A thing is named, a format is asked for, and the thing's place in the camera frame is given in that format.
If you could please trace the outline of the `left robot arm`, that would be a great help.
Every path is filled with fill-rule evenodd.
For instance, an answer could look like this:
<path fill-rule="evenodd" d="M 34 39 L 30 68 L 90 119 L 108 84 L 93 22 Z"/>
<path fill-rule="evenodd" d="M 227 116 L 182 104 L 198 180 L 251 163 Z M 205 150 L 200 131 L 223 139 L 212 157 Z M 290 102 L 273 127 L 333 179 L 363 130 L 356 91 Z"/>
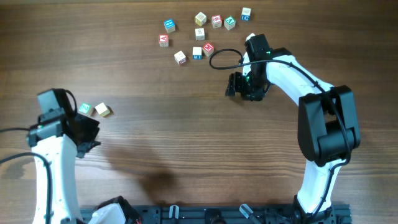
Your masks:
<path fill-rule="evenodd" d="M 72 93 L 52 88 L 37 96 L 41 115 L 30 127 L 27 143 L 35 157 L 36 206 L 34 223 L 83 223 L 78 204 L 75 161 L 96 140 L 99 122 L 77 112 Z"/>

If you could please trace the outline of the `green Z block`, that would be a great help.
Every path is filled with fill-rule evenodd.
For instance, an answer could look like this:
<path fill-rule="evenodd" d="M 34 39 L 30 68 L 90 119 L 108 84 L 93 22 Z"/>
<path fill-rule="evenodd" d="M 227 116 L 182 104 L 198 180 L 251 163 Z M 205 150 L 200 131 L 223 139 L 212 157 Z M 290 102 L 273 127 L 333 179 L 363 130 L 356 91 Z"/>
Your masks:
<path fill-rule="evenodd" d="M 91 116 L 93 114 L 94 108 L 88 103 L 82 103 L 78 109 L 78 112 L 84 114 L 85 116 Z"/>

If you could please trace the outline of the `plain block red side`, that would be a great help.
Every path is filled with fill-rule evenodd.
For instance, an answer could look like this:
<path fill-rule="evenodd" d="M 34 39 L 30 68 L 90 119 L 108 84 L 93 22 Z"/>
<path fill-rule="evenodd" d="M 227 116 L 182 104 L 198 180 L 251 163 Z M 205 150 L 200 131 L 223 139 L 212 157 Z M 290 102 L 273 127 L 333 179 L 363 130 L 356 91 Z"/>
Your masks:
<path fill-rule="evenodd" d="M 174 54 L 174 59 L 178 65 L 182 65 L 187 61 L 186 55 L 181 50 Z"/>

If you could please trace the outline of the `yellow 3 block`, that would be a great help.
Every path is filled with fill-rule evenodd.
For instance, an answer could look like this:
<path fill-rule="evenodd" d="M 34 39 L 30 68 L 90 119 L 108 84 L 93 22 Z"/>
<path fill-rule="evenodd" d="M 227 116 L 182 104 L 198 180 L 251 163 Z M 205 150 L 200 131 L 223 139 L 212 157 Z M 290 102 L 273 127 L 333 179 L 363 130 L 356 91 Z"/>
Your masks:
<path fill-rule="evenodd" d="M 109 108 L 104 103 L 96 105 L 95 110 L 101 117 L 106 117 L 111 113 Z"/>

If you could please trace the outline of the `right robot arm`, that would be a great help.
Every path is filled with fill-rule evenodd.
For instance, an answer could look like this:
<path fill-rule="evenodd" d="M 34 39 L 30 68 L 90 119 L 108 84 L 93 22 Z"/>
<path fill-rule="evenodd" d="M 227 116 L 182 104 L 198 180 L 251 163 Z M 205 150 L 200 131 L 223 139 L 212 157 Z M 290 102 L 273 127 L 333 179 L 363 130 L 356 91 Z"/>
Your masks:
<path fill-rule="evenodd" d="M 287 49 L 272 49 L 263 34 L 250 34 L 244 46 L 239 61 L 243 70 L 229 76 L 226 95 L 240 93 L 244 100 L 261 101 L 275 85 L 298 106 L 297 139 L 307 161 L 289 220 L 315 223 L 331 218 L 336 177 L 361 140 L 353 92 L 346 85 L 321 81 Z"/>

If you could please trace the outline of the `red A block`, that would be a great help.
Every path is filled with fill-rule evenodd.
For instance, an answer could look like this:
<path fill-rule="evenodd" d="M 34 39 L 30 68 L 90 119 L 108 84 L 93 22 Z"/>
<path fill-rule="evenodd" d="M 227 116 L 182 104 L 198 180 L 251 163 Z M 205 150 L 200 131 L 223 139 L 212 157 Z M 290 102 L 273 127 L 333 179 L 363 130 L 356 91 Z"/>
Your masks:
<path fill-rule="evenodd" d="M 169 36 L 167 34 L 160 34 L 159 35 L 159 45 L 161 47 L 168 47 L 169 46 Z"/>

